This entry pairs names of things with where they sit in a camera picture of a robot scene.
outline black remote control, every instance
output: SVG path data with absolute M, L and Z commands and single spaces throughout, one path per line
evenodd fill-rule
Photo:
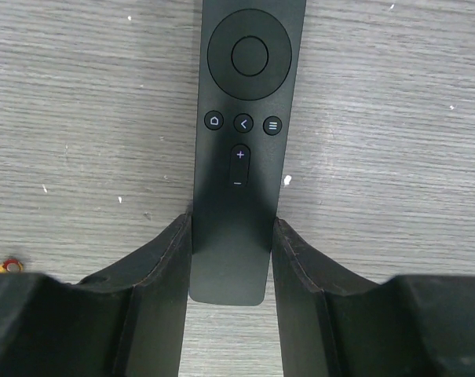
M 269 270 L 305 0 L 203 0 L 190 296 L 252 306 Z

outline white speck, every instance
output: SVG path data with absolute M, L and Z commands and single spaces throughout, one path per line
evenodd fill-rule
M 284 177 L 284 185 L 285 186 L 288 186 L 290 183 L 291 183 L 291 176 L 290 175 L 287 175 L 286 177 Z

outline center button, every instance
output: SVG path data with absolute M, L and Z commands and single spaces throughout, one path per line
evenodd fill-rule
M 232 49 L 232 63 L 241 75 L 256 76 L 268 62 L 269 52 L 259 38 L 244 37 Z

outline tabletop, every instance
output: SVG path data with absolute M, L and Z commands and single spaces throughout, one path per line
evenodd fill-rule
M 0 262 L 76 282 L 190 204 L 202 0 L 0 0 Z M 372 280 L 475 274 L 475 0 L 308 0 L 279 216 Z M 180 376 L 280 376 L 189 301 Z

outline gray wooden surface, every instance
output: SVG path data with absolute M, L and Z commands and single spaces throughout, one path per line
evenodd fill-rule
M 201 7 L 0 0 L 0 261 L 75 282 L 185 210 Z M 475 273 L 475 1 L 309 0 L 286 174 L 350 269 Z M 281 375 L 274 305 L 190 302 L 180 376 Z

